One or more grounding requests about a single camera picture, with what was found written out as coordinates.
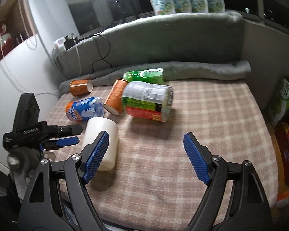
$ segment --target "blue gripper pad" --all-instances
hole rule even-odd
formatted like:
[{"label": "blue gripper pad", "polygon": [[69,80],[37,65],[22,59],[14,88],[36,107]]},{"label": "blue gripper pad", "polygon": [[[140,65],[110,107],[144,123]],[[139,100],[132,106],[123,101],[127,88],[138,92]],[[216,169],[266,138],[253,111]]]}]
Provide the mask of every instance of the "blue gripper pad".
[{"label": "blue gripper pad", "polygon": [[191,164],[193,165],[198,179],[203,181],[204,184],[208,185],[210,182],[208,164],[188,134],[184,135],[183,146]]},{"label": "blue gripper pad", "polygon": [[76,136],[63,138],[63,139],[56,141],[56,145],[60,147],[76,145],[78,143],[79,143],[79,138]]},{"label": "blue gripper pad", "polygon": [[93,179],[99,165],[104,158],[106,150],[109,145],[109,135],[105,132],[100,139],[99,143],[93,149],[90,157],[88,158],[87,162],[85,163],[85,174],[83,176],[83,181],[85,184],[89,182],[89,180]]}]

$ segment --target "gray cushion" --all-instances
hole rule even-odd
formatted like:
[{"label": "gray cushion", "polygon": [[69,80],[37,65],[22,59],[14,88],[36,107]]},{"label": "gray cushion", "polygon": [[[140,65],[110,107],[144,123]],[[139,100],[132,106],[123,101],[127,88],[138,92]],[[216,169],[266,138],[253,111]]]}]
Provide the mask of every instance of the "gray cushion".
[{"label": "gray cushion", "polygon": [[[226,63],[241,59],[244,20],[234,11],[225,13],[180,13],[139,19],[110,28],[101,34],[111,43],[105,58],[113,67],[144,63],[184,61]],[[109,68],[100,59],[109,51],[101,36],[77,44],[81,75]],[[68,80],[79,76],[76,46],[55,54],[55,63]]]},{"label": "gray cushion", "polygon": [[[103,69],[93,74],[76,78],[76,80],[91,79],[94,86],[111,85],[116,79],[122,78],[125,72],[160,67],[163,68],[164,80],[166,81],[191,78],[238,80],[246,78],[251,72],[248,61],[226,64],[172,61],[122,67],[123,68],[119,70],[115,70],[116,68]],[[63,93],[70,91],[70,82],[72,80],[74,79],[61,83],[60,89]]]}]

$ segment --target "white wall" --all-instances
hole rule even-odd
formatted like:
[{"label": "white wall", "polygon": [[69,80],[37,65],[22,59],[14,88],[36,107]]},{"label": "white wall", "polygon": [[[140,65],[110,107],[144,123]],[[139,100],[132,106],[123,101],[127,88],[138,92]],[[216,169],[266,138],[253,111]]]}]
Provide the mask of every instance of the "white wall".
[{"label": "white wall", "polygon": [[263,110],[280,79],[289,75],[289,36],[272,28],[247,22],[242,59],[249,61],[251,75],[246,82]]},{"label": "white wall", "polygon": [[[61,79],[52,66],[38,36],[37,42],[35,50],[30,50],[26,43],[20,44],[5,57],[5,62],[15,78],[29,92],[35,94],[54,92],[55,95],[36,96],[40,107],[39,120],[41,121],[47,119],[60,97],[60,92],[56,90],[59,89]],[[6,174],[8,174],[8,169],[4,166],[7,166],[6,156],[8,153],[2,146],[2,136],[12,130],[21,93],[28,93],[17,84],[8,69],[4,62],[0,61],[0,162],[2,163],[0,170]]]},{"label": "white wall", "polygon": [[38,34],[50,56],[55,40],[71,33],[79,35],[65,0],[28,0],[28,5]]}]

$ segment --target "orange can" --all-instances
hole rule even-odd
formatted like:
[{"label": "orange can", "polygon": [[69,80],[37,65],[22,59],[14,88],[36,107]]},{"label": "orange can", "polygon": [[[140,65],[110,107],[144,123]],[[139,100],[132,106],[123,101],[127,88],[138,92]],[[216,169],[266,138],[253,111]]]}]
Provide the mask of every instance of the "orange can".
[{"label": "orange can", "polygon": [[113,84],[103,106],[114,115],[120,115],[123,112],[121,97],[125,86],[129,82],[124,79],[117,79]]},{"label": "orange can", "polygon": [[70,91],[73,96],[91,93],[92,90],[93,83],[91,80],[73,80],[70,83]]}]

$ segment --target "green bottle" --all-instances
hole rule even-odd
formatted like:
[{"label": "green bottle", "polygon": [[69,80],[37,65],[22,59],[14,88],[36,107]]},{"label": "green bottle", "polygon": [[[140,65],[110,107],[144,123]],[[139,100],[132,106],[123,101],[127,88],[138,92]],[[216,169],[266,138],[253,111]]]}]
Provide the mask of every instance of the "green bottle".
[{"label": "green bottle", "polygon": [[143,71],[129,71],[124,73],[123,79],[127,80],[128,82],[138,81],[163,85],[163,68],[148,69]]}]

